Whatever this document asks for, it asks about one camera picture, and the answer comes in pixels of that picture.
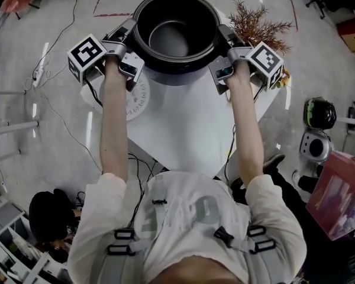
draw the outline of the shoulder strap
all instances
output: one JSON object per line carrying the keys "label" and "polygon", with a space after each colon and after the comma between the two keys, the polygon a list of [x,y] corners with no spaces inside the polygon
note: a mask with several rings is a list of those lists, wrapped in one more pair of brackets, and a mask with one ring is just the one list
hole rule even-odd
{"label": "shoulder strap", "polygon": [[214,237],[222,240],[228,248],[245,252],[250,284],[284,284],[289,281],[276,243],[266,235],[263,226],[250,226],[244,241],[234,238],[222,226],[216,230]]}
{"label": "shoulder strap", "polygon": [[156,235],[153,238],[137,239],[133,227],[115,230],[115,242],[107,247],[106,258],[98,281],[100,284],[120,284],[125,262],[150,246],[159,236],[167,212],[166,188],[161,175],[155,177],[150,194],[154,195],[151,201],[156,211]]}

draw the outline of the hand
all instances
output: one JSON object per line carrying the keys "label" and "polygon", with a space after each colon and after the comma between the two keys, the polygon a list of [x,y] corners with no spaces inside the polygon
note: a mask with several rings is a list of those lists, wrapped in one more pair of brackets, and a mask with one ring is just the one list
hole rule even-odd
{"label": "hand", "polygon": [[108,56],[105,60],[105,80],[109,83],[125,83],[127,80],[127,77],[118,70],[118,58],[115,56]]}
{"label": "hand", "polygon": [[239,83],[250,83],[250,68],[247,61],[238,61],[235,65],[235,73],[225,83],[231,89]]}

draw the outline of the dried plant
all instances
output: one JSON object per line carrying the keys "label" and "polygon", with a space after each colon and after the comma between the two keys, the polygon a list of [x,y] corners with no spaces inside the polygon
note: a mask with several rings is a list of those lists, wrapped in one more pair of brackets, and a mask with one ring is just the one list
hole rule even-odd
{"label": "dried plant", "polygon": [[254,47],[261,41],[266,43],[271,49],[281,51],[286,54],[291,49],[284,40],[276,38],[276,34],[285,34],[292,27],[291,22],[271,21],[262,22],[262,19],[268,14],[268,9],[262,5],[258,10],[253,11],[244,6],[244,2],[237,1],[237,13],[231,14],[231,27],[234,32],[245,42],[250,42]]}

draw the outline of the black and white marker cube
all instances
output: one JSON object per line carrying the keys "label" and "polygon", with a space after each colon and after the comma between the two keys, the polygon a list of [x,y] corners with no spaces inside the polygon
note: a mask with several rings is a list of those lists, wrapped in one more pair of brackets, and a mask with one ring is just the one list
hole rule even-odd
{"label": "black and white marker cube", "polygon": [[267,91],[283,76],[283,59],[264,42],[260,42],[246,59],[267,77]]}
{"label": "black and white marker cube", "polygon": [[94,66],[106,52],[107,50],[92,34],[67,52],[69,69],[82,86],[85,84],[85,72]]}

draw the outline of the concrete floor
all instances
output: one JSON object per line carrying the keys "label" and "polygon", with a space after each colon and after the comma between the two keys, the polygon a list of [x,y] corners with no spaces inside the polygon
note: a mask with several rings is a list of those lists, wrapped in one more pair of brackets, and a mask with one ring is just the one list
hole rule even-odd
{"label": "concrete floor", "polygon": [[[94,15],[129,13],[141,1],[100,0],[93,13],[97,0],[79,0],[75,23],[52,49],[46,69],[50,70],[51,75],[57,73],[67,62],[68,49],[89,33],[100,37],[125,18]],[[208,1],[225,14],[234,11],[234,0]],[[248,7],[260,6],[260,0],[241,1],[245,1]],[[309,0],[292,1],[298,31],[293,28],[285,36],[292,46],[291,52],[285,56],[285,63],[293,77],[291,105],[288,110],[285,109],[286,89],[281,90],[259,122],[266,158],[278,152],[287,156],[280,165],[280,171],[287,179],[295,169],[308,170],[308,165],[299,156],[299,143],[305,129],[302,122],[304,102],[323,96],[333,102],[337,114],[344,117],[348,106],[355,100],[355,54],[348,50],[328,18],[320,20],[314,6],[305,7]],[[44,43],[53,43],[59,32],[71,22],[73,3],[71,0],[44,0],[41,9],[27,8],[21,12],[19,21],[15,15],[8,17],[0,29],[0,89],[24,89],[24,81],[31,76],[39,61]],[[269,20],[294,21],[290,0],[263,0],[263,3],[269,9]],[[101,115],[84,103],[80,89],[66,69],[37,92],[45,94],[52,107],[64,118],[73,136],[89,148],[99,163]],[[0,96],[1,123],[31,120],[34,104],[37,104],[35,118],[40,121],[35,137],[31,130],[0,136],[0,155],[17,148],[22,152],[20,156],[0,162],[0,168],[7,196],[24,209],[28,209],[31,198],[39,191],[51,191],[58,187],[74,197],[100,175],[87,151],[71,138],[46,100],[33,91],[25,96]],[[336,148],[341,149],[346,135],[345,126],[336,124],[328,133]],[[280,150],[276,148],[277,144],[280,144]],[[130,144],[130,150],[152,165],[152,158],[142,153],[135,144]],[[137,179],[135,162],[130,161],[130,165],[129,197],[132,201],[128,205],[132,206]],[[237,174],[235,166],[236,155],[229,166],[232,178]],[[141,178],[145,180],[149,173],[145,166],[140,167]]]}

